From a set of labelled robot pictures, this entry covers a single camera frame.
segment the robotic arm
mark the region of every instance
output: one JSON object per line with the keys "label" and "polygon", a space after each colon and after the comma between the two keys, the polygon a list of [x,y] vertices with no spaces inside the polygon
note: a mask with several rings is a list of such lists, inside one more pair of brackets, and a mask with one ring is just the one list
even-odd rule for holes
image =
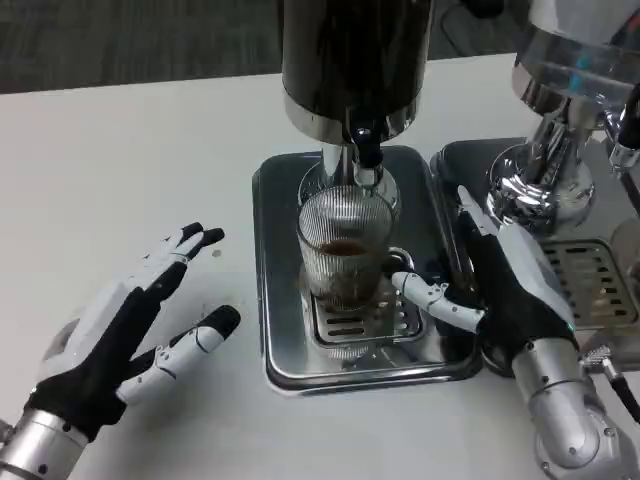
{"label": "robotic arm", "polygon": [[633,443],[606,414],[579,361],[573,315],[540,246],[517,224],[498,230],[463,187],[461,234],[485,308],[390,257],[387,278],[446,323],[496,345],[536,426],[538,465],[551,479],[640,479]]}
{"label": "robotic arm", "polygon": [[0,480],[66,479],[104,425],[162,394],[235,330],[222,306],[190,330],[131,359],[198,252],[224,238],[199,223],[166,238],[140,269],[105,287],[54,338],[14,429],[0,436]]}

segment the metal grate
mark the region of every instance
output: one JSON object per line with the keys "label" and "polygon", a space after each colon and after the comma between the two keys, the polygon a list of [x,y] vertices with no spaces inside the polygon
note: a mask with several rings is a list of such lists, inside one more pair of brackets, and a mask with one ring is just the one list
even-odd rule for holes
{"label": "metal grate", "polygon": [[599,240],[542,243],[578,329],[628,325],[637,313],[609,247]]}
{"label": "metal grate", "polygon": [[362,346],[382,340],[414,338],[423,330],[420,311],[399,296],[386,279],[381,279],[374,298],[354,311],[337,311],[321,305],[310,294],[304,268],[300,287],[305,305],[305,320],[314,339],[323,347]]}

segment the gray carpet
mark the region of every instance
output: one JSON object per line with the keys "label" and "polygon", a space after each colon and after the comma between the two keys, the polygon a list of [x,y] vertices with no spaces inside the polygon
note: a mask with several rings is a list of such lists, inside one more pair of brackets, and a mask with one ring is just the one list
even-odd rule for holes
{"label": "gray carpet", "polygon": [[[513,49],[508,15],[463,8],[448,40],[436,1],[431,58]],[[0,0],[0,93],[279,71],[275,0]]]}

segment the white countertop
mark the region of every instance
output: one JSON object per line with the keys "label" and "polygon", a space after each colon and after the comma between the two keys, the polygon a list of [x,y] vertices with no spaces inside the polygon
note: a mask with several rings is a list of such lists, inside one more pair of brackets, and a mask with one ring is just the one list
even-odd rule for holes
{"label": "white countertop", "polygon": [[[422,109],[392,143],[424,158],[454,140],[526,135],[512,55],[428,64]],[[289,123],[278,75],[0,96],[0,416],[15,421],[72,310],[192,221],[223,227],[143,348],[221,303],[239,329],[180,389],[104,428],[73,479],[540,480],[513,381],[285,398],[259,353],[251,177],[316,150]],[[630,374],[640,391],[640,375]],[[602,379],[613,418],[640,430]]]}

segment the stainless steel panel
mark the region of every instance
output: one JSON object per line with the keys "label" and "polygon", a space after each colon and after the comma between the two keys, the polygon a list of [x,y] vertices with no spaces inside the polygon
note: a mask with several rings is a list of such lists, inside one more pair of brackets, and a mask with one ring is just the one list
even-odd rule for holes
{"label": "stainless steel panel", "polygon": [[[404,205],[391,245],[407,251],[419,272],[441,274],[446,269],[441,262],[446,258],[441,233],[445,230],[433,207],[436,193],[427,164],[406,147],[383,151],[384,165],[395,178]],[[426,316],[419,334],[376,335],[364,342],[354,338],[341,343],[342,350],[322,345],[309,328],[305,288],[299,277],[298,187],[304,174],[320,161],[320,152],[273,157],[253,179],[261,343],[269,381],[282,393],[308,394],[449,381],[475,374],[481,367],[475,338]]]}
{"label": "stainless steel panel", "polygon": [[637,312],[611,250],[601,240],[542,242],[573,310],[576,329],[629,325]]}

